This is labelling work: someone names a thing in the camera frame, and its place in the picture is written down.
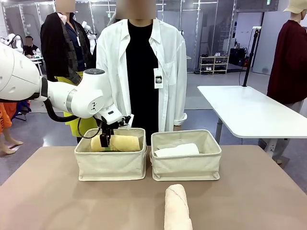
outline id badge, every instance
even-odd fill
[[[154,73],[154,88],[163,89],[163,74],[162,69],[153,69]]]
[[[81,46],[79,35],[77,36],[77,40],[78,40],[78,45]]]

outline white button-up shirt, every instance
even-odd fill
[[[109,75],[114,103],[124,115],[131,114],[126,59],[129,42],[127,19],[104,29],[97,41],[96,67]],[[182,125],[187,119],[184,113],[187,89],[185,40],[175,27],[154,19],[149,43],[163,71],[163,88],[159,89],[159,132],[173,131],[174,126]]]

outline beige fabric bin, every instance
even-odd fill
[[[181,144],[194,143],[200,154],[192,156],[157,157],[154,152]],[[151,162],[156,181],[219,180],[221,148],[207,130],[154,133]]]
[[[97,131],[98,129],[90,129],[85,136],[91,137]],[[82,138],[75,149],[80,181],[129,181],[145,177],[147,152],[145,130],[117,129],[114,130],[114,134],[138,137],[141,151],[91,152],[91,139]]]

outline gray pants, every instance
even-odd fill
[[[294,104],[285,104],[288,108],[296,111],[299,113],[302,109],[304,100],[294,103]],[[265,149],[267,147],[267,144],[270,140],[269,139],[259,139],[258,145],[262,148]],[[273,154],[273,159],[278,160],[282,155],[286,147],[289,145],[290,139],[278,139],[277,144],[275,147],[275,151]]]

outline neck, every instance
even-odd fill
[[[300,24],[302,20],[302,14],[301,13],[291,13],[290,20],[295,21],[298,24]]]
[[[145,27],[153,23],[152,19],[129,19],[129,22],[137,27]]]
[[[70,22],[69,20],[70,20],[70,17],[71,17],[71,13],[61,13],[61,14],[65,15],[66,18],[67,18],[67,21]]]

